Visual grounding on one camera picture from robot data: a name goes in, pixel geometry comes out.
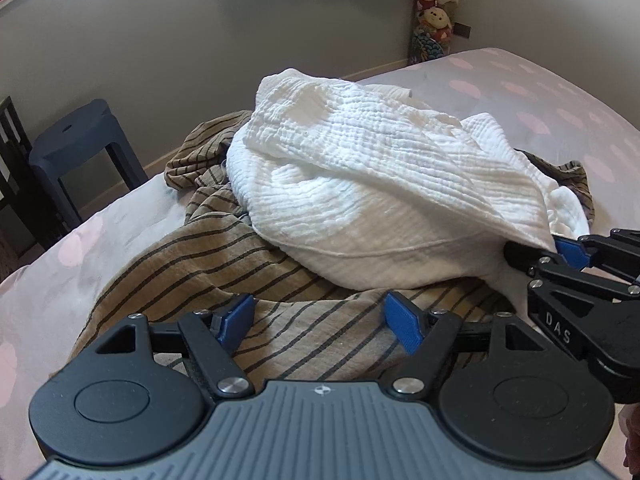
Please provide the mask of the white crinkled muslin garment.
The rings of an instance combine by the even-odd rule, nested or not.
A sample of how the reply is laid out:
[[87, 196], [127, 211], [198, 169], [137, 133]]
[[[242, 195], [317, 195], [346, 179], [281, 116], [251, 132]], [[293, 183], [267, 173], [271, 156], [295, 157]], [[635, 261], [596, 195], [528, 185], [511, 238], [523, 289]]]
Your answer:
[[589, 231], [577, 196], [491, 115], [459, 119], [406, 88], [292, 68], [260, 82], [227, 171], [260, 237], [355, 290], [476, 276], [512, 296], [506, 243], [553, 250]]

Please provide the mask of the brown striped shirt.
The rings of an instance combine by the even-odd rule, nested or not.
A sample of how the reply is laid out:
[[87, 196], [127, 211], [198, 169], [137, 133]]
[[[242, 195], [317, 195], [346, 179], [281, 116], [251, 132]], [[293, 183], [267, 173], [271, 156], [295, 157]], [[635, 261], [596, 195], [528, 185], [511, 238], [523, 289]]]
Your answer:
[[[240, 110], [203, 122], [186, 137], [164, 174], [170, 188], [191, 195], [183, 226], [132, 259], [102, 290], [77, 350], [133, 313], [174, 322], [186, 312], [215, 309], [236, 294], [250, 294], [257, 301], [254, 322], [236, 357], [254, 382], [357, 378], [399, 361], [398, 343], [383, 324], [388, 290], [471, 321], [501, 306], [498, 290], [476, 276], [415, 288], [349, 289], [264, 240], [235, 197], [227, 171], [233, 137], [249, 119], [250, 113]], [[582, 164], [554, 166], [519, 152], [577, 196], [590, 231], [594, 206]]]

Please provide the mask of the pink dotted bed cover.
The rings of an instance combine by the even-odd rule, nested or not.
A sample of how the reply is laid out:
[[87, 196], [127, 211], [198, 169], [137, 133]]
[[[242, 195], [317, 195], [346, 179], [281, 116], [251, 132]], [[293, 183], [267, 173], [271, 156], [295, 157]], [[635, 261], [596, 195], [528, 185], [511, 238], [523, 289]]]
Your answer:
[[[576, 159], [596, 202], [593, 231], [639, 224], [639, 133], [555, 73], [500, 49], [394, 70], [397, 84], [459, 118], [489, 113], [514, 148], [559, 164]], [[107, 282], [182, 225], [186, 196], [162, 176], [115, 200], [1, 285], [1, 474], [27, 477], [42, 457], [28, 423], [36, 389], [58, 370]]]

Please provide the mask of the dark blue plastic stool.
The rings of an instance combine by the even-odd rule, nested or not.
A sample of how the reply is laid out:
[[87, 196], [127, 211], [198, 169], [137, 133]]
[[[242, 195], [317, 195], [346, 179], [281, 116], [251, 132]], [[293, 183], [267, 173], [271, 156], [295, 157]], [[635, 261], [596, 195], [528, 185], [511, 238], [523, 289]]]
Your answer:
[[67, 229], [81, 225], [81, 216], [62, 177], [89, 159], [107, 152], [125, 184], [134, 190], [148, 180], [124, 130], [104, 99], [95, 99], [59, 119], [32, 144], [28, 162], [51, 196]]

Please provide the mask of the plush toy hanging organizer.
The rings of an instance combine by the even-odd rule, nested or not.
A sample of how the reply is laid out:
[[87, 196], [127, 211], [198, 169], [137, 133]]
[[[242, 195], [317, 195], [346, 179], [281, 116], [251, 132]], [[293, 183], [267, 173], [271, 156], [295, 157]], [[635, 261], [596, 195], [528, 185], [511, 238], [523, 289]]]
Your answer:
[[453, 36], [468, 39], [471, 27], [456, 20], [460, 0], [416, 0], [408, 64], [442, 58], [450, 52]]

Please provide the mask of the black chair frame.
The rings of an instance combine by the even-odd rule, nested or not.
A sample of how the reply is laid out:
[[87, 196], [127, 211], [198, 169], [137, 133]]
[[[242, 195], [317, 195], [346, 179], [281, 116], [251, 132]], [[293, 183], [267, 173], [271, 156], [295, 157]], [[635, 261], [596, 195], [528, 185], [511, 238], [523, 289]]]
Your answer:
[[28, 162], [32, 150], [21, 119], [9, 96], [1, 100], [1, 207], [10, 206], [30, 235], [44, 250], [66, 233], [52, 198]]

